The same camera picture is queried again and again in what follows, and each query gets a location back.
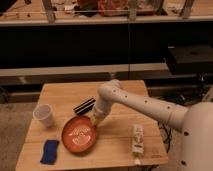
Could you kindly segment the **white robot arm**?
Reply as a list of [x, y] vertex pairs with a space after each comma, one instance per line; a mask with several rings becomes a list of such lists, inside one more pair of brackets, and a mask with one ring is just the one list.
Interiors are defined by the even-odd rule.
[[172, 102], [137, 95], [110, 80], [97, 89], [92, 123], [99, 125], [114, 103], [127, 106], [182, 134], [181, 171], [213, 171], [213, 103], [199, 102], [184, 107]]

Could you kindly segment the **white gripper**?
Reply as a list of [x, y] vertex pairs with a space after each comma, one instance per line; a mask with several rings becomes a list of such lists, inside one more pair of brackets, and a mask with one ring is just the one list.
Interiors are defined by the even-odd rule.
[[91, 122], [94, 126], [98, 126], [111, 112], [113, 103], [98, 99], [92, 109], [92, 114], [90, 116]]

